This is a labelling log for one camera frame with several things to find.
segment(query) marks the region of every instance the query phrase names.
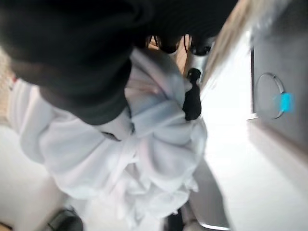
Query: person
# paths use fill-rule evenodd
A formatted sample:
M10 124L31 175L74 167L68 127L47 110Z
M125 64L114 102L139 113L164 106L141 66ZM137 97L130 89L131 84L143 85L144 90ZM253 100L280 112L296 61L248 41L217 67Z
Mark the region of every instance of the person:
M124 87L133 47L150 35L216 36L236 3L1 0L0 45L46 101L121 140L132 129Z

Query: black shoe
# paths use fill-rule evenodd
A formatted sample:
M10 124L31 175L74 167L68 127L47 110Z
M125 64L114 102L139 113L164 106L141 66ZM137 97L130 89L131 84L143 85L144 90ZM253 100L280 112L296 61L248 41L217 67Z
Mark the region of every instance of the black shoe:
M180 209L178 210L178 214L165 218L164 231L183 231L183 229L184 224Z
M48 223L45 231L83 231L83 223L74 210L63 209Z

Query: white fabric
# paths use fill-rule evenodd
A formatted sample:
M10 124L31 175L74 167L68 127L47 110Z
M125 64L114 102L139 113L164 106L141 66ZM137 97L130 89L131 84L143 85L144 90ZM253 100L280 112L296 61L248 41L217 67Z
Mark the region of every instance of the white fabric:
M193 172L205 150L206 128L201 119L185 120L189 84L168 56L135 49L131 60L126 98L135 130L122 142L51 106L36 86L21 80L10 119L25 154L44 164L62 191L77 199L114 198L119 218L135 228L145 214L175 212L198 189Z

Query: white floor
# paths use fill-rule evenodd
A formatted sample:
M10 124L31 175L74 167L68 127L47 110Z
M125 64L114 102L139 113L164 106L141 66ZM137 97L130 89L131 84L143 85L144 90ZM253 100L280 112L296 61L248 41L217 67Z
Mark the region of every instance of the white floor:
M235 230L308 230L308 193L302 193L249 140L246 119L250 113L250 56L246 47L239 49L220 76L217 87L207 95L203 105L209 132L206 159L225 195ZM1 194L0 189L0 215L2 212L11 222L16 211L24 206L24 192L31 187L28 182L34 180L33 173L23 170L29 162L21 156L13 139L7 138L7 130L0 129L0 183L12 187L14 192ZM40 167L35 171L44 172ZM127 230L124 222L114 218L112 208L101 206L98 201L93 202L88 214L88 231ZM159 221L148 218L140 230L157 231L159 226Z

